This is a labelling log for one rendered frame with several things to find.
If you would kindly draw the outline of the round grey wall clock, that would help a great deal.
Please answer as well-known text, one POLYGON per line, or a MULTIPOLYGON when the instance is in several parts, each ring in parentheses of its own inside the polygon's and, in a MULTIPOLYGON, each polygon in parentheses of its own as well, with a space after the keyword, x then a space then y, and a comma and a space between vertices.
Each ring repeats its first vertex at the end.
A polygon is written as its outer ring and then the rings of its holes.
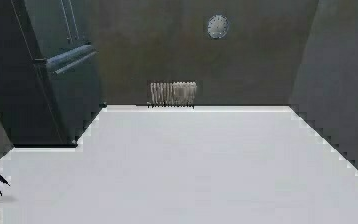
POLYGON ((229 20, 226 16, 213 15, 207 23, 207 33, 212 39, 224 38, 229 30, 229 20))

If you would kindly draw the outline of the white ribbed radiator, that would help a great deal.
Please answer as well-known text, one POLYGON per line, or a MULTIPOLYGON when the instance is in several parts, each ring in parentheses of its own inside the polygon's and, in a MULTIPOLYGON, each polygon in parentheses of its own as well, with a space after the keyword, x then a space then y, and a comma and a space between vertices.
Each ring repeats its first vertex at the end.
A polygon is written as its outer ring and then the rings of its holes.
POLYGON ((153 82, 149 85, 148 105, 152 107, 193 107, 195 82, 153 82))

